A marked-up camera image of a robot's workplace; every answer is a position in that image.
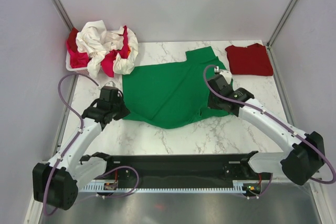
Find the green t shirt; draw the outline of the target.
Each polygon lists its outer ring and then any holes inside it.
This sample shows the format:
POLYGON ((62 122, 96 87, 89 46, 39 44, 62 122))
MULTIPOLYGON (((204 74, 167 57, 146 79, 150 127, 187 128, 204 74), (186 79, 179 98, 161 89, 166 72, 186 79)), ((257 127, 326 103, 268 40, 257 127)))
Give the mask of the green t shirt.
POLYGON ((212 47, 187 51, 186 61, 135 67, 122 77, 127 120, 175 129, 228 112, 208 107, 209 89, 203 71, 208 65, 225 69, 212 47))

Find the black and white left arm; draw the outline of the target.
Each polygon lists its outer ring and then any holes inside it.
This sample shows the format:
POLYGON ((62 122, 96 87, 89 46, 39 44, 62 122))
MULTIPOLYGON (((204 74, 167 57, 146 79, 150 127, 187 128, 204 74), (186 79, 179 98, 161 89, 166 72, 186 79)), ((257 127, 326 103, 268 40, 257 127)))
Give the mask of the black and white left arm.
POLYGON ((101 88, 100 96, 83 111, 71 138, 46 163, 33 168, 34 199, 44 206, 68 210, 79 191, 94 178, 111 178, 115 173, 113 163, 98 154, 86 158, 84 153, 111 121, 129 114, 118 88, 101 88))

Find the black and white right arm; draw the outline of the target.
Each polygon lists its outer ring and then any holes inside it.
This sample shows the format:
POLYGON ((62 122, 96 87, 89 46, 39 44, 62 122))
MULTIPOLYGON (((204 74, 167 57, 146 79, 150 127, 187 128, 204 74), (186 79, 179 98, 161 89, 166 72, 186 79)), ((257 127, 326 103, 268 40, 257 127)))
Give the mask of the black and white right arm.
POLYGON ((246 89, 234 90, 222 73, 205 79, 205 83, 209 89, 209 108, 249 122, 281 148, 279 153, 248 153, 240 166, 245 178, 251 179, 260 173, 284 175, 302 186, 325 164, 324 143, 319 133, 308 134, 286 123, 246 89))

